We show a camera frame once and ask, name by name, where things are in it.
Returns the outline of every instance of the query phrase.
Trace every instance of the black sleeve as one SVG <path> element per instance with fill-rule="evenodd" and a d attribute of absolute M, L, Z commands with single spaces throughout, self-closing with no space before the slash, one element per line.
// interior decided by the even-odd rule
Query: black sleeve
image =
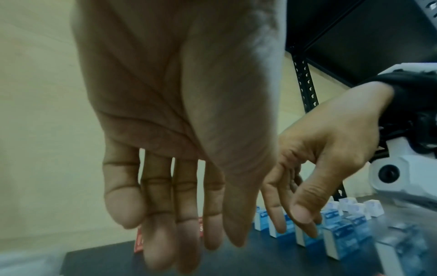
<path fill-rule="evenodd" d="M 411 119 L 419 111 L 437 110 L 437 74 L 395 71 L 367 79 L 391 85 L 395 95 L 380 122 L 395 123 Z"/>

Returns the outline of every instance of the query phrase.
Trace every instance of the perforated metal post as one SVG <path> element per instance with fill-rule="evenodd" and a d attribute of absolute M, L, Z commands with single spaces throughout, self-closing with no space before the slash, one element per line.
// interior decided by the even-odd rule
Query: perforated metal post
<path fill-rule="evenodd" d="M 293 48 L 290 49 L 290 53 L 291 57 L 293 58 L 293 63 L 295 65 L 300 95 L 302 97 L 302 103 L 304 104 L 305 113 L 308 113 L 319 105 L 319 101 L 317 100 L 317 94 L 315 93 L 313 80 L 311 78 L 310 69 L 308 67 L 308 63 L 306 61 L 304 53 L 297 52 Z M 336 201 L 340 198 L 347 197 L 343 183 L 341 183 L 338 190 L 332 196 Z"/>

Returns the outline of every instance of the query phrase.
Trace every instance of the table surface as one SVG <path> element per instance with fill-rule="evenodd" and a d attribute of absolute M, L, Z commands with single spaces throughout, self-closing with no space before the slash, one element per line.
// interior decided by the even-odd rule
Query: table surface
<path fill-rule="evenodd" d="M 437 275 L 437 213 L 422 208 L 399 208 L 383 203 L 386 214 L 369 221 L 375 238 L 387 232 L 395 222 L 413 222 L 422 226 L 430 251 L 423 257 L 425 275 Z M 141 254 L 133 254 L 134 242 L 91 248 L 67 254 L 62 268 L 64 276 L 144 276 L 176 275 L 171 270 L 150 272 Z M 293 276 L 375 276 L 382 272 L 373 239 L 367 239 L 360 251 L 342 261 L 325 254 L 323 242 L 303 248 L 294 235 L 278 239 L 268 231 L 251 231 L 247 245 L 235 248 L 225 241 L 216 252 L 204 250 L 200 267 L 193 275 L 291 275 Z"/>

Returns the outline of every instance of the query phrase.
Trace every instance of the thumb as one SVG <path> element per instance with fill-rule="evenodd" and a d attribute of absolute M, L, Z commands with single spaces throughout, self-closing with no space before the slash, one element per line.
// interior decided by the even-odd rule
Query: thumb
<path fill-rule="evenodd" d="M 344 149 L 323 152 L 312 174 L 298 187 L 291 202 L 291 214 L 296 221 L 312 222 L 342 181 L 366 163 L 364 158 L 342 152 Z"/>

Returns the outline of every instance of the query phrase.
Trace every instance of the beige wall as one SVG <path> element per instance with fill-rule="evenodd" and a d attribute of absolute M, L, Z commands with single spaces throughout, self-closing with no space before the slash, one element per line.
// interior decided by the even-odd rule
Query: beige wall
<path fill-rule="evenodd" d="M 0 0 L 0 250 L 133 239 L 103 204 L 103 135 L 70 35 L 71 2 Z M 313 79 L 319 101 L 345 90 L 316 72 Z M 304 113 L 290 59 L 280 110 L 280 130 Z M 200 212 L 202 193 L 199 185 Z"/>

